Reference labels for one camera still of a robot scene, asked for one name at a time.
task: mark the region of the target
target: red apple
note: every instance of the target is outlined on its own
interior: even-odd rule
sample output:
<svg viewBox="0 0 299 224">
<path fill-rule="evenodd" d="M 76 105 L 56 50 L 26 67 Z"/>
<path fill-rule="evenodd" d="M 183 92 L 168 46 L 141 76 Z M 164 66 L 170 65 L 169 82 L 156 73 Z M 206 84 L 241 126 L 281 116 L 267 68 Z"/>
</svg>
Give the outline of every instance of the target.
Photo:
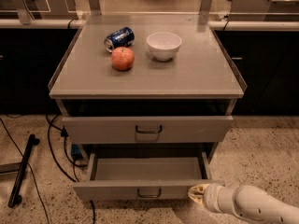
<svg viewBox="0 0 299 224">
<path fill-rule="evenodd" d="M 121 71 L 129 70 L 133 66 L 135 55 L 131 49 L 118 47 L 111 54 L 112 64 Z"/>
</svg>

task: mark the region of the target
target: white bowl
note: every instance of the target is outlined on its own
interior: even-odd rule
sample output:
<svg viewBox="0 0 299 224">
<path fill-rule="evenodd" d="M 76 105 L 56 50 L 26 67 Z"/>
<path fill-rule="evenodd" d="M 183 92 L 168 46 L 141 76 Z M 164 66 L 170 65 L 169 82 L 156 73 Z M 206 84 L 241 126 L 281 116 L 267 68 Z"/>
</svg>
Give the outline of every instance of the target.
<svg viewBox="0 0 299 224">
<path fill-rule="evenodd" d="M 150 53 L 159 61 L 168 61 L 178 52 L 181 38 L 178 35 L 160 32 L 147 38 Z"/>
</svg>

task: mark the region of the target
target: soda can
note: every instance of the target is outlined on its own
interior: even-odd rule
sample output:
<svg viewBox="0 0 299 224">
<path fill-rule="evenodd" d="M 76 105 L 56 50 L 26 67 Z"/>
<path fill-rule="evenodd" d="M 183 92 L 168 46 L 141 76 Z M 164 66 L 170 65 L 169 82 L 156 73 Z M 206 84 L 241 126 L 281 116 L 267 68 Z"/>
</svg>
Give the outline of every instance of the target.
<svg viewBox="0 0 299 224">
<path fill-rule="evenodd" d="M 135 39 L 131 28 L 123 27 L 119 31 L 114 32 L 106 37 L 104 46 L 107 51 L 112 52 L 117 47 L 129 47 Z"/>
</svg>

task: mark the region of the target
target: drawer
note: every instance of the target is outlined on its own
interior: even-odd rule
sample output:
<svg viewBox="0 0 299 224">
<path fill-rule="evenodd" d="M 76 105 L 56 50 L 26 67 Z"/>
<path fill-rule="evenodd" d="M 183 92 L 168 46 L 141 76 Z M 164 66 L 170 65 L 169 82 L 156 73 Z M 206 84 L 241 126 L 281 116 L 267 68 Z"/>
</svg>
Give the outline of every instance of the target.
<svg viewBox="0 0 299 224">
<path fill-rule="evenodd" d="M 146 159 L 100 159 L 92 153 L 86 181 L 73 187 L 84 201 L 186 199 L 191 186 L 211 182 L 205 153 Z"/>
<path fill-rule="evenodd" d="M 231 116 L 63 118 L 76 144 L 220 142 L 232 121 Z"/>
</svg>

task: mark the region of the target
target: cabinet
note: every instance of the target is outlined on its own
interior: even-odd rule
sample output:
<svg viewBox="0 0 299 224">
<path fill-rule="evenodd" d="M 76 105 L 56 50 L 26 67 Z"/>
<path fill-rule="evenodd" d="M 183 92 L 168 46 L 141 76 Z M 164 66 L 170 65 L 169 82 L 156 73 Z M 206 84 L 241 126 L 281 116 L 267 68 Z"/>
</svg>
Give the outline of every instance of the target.
<svg viewBox="0 0 299 224">
<path fill-rule="evenodd" d="M 103 45 L 129 26 L 135 33 L 131 70 L 114 70 Z M 148 52 L 148 35 L 182 38 L 168 62 Z M 194 15 L 91 16 L 50 83 L 63 124 L 89 162 L 74 184 L 83 200 L 187 198 L 212 182 L 208 164 L 243 96 L 208 26 Z"/>
<path fill-rule="evenodd" d="M 248 88 L 236 115 L 298 115 L 298 32 L 217 31 Z"/>
<path fill-rule="evenodd" d="M 46 113 L 56 107 L 47 85 L 76 31 L 0 29 L 0 113 Z"/>
</svg>

